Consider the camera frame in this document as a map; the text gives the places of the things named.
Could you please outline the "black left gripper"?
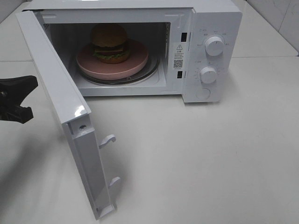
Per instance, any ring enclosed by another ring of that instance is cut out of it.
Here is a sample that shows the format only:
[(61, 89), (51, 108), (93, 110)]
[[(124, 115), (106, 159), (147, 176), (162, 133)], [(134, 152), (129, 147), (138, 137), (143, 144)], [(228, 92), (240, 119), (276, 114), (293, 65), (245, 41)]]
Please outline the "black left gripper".
[(23, 100), (38, 86), (35, 76), (0, 80), (0, 120), (24, 124), (33, 119), (30, 107), (21, 107)]

